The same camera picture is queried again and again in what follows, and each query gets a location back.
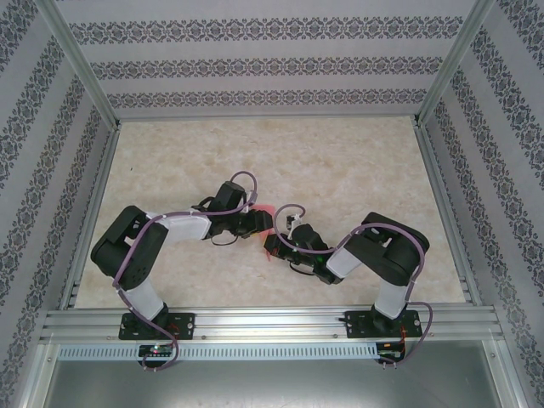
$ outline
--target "gray metal panel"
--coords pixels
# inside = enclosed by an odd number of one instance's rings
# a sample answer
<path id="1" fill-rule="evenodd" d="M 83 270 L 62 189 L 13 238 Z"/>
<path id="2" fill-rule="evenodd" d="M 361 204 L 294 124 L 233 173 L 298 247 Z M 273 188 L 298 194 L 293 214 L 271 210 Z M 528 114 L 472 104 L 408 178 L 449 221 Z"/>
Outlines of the gray metal panel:
<path id="1" fill-rule="evenodd" d="M 130 362 L 59 361 L 45 406 L 501 406 L 480 342 L 420 351 L 397 370 L 369 360 L 189 361 L 150 374 Z"/>

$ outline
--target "beige surface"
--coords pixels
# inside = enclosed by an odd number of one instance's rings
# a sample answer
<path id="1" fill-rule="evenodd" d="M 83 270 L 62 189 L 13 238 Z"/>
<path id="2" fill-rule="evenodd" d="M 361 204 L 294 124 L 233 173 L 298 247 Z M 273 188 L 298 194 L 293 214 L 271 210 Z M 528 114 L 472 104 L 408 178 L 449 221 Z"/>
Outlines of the beige surface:
<path id="1" fill-rule="evenodd" d="M 184 210 L 241 169 L 257 176 L 258 203 L 306 206 L 305 221 L 331 246 L 370 211 L 420 230 L 431 249 L 412 300 L 464 302 L 408 117 L 124 124 L 93 245 L 125 206 Z M 251 187 L 248 178 L 236 181 Z M 371 304 L 379 282 L 360 267 L 327 286 L 269 262 L 256 236 L 225 247 L 165 247 L 151 280 L 168 305 L 195 307 Z M 122 307 L 111 278 L 90 260 L 76 306 Z"/>

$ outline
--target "perforated metal strip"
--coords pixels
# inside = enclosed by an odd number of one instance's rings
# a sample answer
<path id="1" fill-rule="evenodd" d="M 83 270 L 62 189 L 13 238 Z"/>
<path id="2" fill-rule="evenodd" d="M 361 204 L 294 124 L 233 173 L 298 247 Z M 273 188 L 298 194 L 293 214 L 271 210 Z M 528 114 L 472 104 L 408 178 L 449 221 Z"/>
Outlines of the perforated metal strip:
<path id="1" fill-rule="evenodd" d="M 63 345 L 59 361 L 134 361 L 139 344 Z M 375 343 L 181 344 L 180 360 L 346 360 L 375 359 Z M 150 357 L 149 360 L 169 360 Z"/>

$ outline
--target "patterned wallpaper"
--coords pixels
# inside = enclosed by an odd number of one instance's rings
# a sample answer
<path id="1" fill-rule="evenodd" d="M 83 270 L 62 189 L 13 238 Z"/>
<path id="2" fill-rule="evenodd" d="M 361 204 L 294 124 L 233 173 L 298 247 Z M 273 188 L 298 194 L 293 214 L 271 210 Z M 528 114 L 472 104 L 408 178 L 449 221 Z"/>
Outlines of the patterned wallpaper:
<path id="1" fill-rule="evenodd" d="M 56 309 L 110 134 L 31 1 L 0 6 L 0 407 Z"/>
<path id="2" fill-rule="evenodd" d="M 473 0 L 199 3 L 57 2 L 125 119 L 417 113 Z"/>
<path id="3" fill-rule="evenodd" d="M 426 128 L 480 294 L 544 406 L 544 10 L 497 1 Z"/>

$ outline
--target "metal plate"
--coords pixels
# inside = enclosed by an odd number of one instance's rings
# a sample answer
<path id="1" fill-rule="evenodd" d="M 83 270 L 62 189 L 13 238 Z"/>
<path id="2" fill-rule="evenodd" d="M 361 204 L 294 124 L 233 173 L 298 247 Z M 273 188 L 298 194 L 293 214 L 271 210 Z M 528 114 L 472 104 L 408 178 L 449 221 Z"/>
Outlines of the metal plate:
<path id="1" fill-rule="evenodd" d="M 178 340 L 192 340 L 195 330 L 194 313 L 168 313 L 166 329 Z M 164 334 L 149 328 L 132 313 L 125 313 L 119 328 L 120 340 L 168 340 Z"/>
<path id="2" fill-rule="evenodd" d="M 361 310 L 348 310 L 344 313 L 348 338 L 395 338 L 400 337 L 402 327 L 406 330 L 406 337 L 420 337 L 422 324 L 419 314 L 415 310 L 405 310 L 399 318 L 393 320 L 390 331 L 380 331 L 374 326 L 373 313 Z"/>

